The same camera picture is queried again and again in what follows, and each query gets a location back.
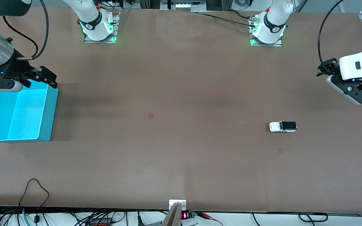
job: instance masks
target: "black strap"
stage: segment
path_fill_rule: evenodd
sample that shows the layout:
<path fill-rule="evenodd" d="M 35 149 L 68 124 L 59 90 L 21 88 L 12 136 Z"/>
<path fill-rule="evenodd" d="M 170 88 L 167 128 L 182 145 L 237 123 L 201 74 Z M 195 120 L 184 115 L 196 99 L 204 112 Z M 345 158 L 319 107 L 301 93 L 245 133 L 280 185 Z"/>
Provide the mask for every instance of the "black strap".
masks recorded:
<path fill-rule="evenodd" d="M 282 25 L 279 25 L 279 26 L 272 24 L 272 23 L 267 19 L 267 14 L 265 14 L 263 21 L 264 21 L 266 27 L 268 27 L 269 30 L 270 30 L 270 32 L 272 32 L 272 33 L 277 33 L 277 32 L 279 32 L 279 31 L 286 25 L 286 23 L 284 23 L 284 24 L 282 24 Z"/>
<path fill-rule="evenodd" d="M 101 22 L 102 14 L 99 10 L 98 10 L 98 12 L 99 12 L 99 15 L 97 16 L 97 18 L 91 22 L 84 22 L 84 21 L 79 20 L 87 30 L 94 30 L 95 27 Z"/>

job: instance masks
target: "table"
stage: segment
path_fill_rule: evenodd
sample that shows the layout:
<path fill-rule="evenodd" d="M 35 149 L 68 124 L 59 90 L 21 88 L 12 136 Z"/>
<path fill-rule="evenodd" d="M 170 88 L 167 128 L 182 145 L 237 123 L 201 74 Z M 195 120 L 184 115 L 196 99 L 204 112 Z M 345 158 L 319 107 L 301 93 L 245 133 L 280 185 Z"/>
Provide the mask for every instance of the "table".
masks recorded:
<path fill-rule="evenodd" d="M 315 76 L 325 14 L 293 13 L 283 47 L 253 47 L 246 27 L 180 10 L 133 10 L 117 43 L 85 44 L 70 8 L 48 12 L 31 64 L 58 75 L 52 140 L 0 143 L 0 205 L 36 177 L 47 206 L 362 213 L 362 106 Z M 9 21 L 41 44 L 42 15 Z M 332 14 L 321 45 L 325 60 L 361 52 L 358 15 Z M 270 133 L 279 120 L 297 132 Z"/>

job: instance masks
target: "blue bin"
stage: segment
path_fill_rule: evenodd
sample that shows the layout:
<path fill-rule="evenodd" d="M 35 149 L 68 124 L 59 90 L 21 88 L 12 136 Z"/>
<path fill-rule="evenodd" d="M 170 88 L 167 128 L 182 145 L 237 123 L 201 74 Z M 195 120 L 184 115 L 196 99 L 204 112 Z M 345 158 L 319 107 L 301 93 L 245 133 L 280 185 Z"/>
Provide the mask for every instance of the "blue bin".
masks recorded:
<path fill-rule="evenodd" d="M 0 142 L 46 142 L 51 139 L 58 89 L 31 82 L 20 92 L 0 92 Z"/>

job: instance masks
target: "toy car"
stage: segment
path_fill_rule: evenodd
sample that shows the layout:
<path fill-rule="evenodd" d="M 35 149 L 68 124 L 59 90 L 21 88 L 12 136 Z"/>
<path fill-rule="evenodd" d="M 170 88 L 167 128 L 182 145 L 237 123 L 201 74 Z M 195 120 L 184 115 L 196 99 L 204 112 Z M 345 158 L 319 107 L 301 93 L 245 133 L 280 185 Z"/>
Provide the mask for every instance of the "toy car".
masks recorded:
<path fill-rule="evenodd" d="M 293 133 L 297 130 L 297 125 L 294 121 L 271 122 L 269 129 L 273 133 Z"/>

